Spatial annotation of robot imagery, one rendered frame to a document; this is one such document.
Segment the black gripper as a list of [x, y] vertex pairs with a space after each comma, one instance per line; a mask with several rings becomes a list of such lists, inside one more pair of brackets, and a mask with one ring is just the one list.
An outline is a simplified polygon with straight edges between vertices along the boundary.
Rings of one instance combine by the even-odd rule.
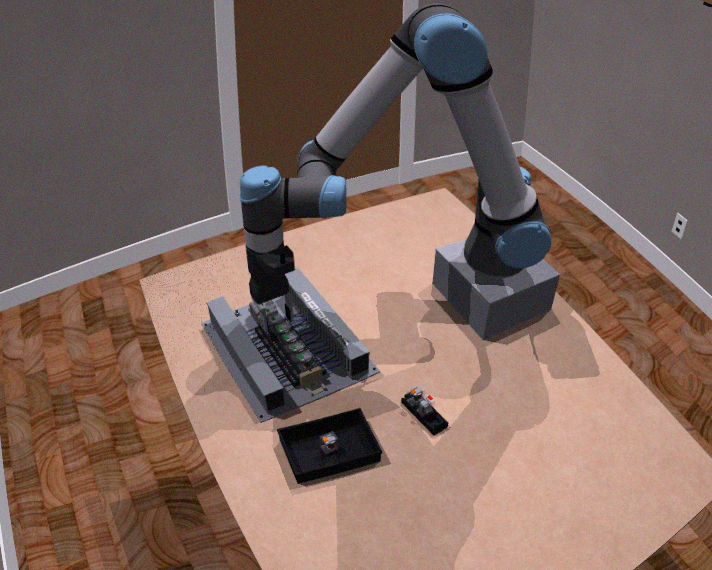
[[283, 295], [286, 317], [293, 322], [294, 297], [289, 291], [285, 274], [295, 271], [295, 263], [293, 251], [287, 245], [284, 246], [283, 221], [281, 227], [273, 233], [254, 235], [244, 229], [244, 235], [248, 270], [251, 275], [250, 295], [259, 309], [262, 328], [265, 332], [269, 331], [263, 303]]

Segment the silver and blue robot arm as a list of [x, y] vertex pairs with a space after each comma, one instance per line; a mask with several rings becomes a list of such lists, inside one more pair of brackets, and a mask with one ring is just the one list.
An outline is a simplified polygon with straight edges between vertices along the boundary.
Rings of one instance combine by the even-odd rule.
[[424, 69], [433, 90], [445, 95], [479, 178], [466, 261], [482, 273], [511, 276], [544, 259], [550, 230], [489, 84], [493, 70], [485, 40], [458, 10], [444, 5], [427, 4], [408, 17], [390, 39], [391, 47], [302, 147], [297, 178], [281, 178], [268, 166], [242, 175], [247, 232], [272, 233], [287, 218], [343, 216], [346, 180], [336, 177], [337, 169]]

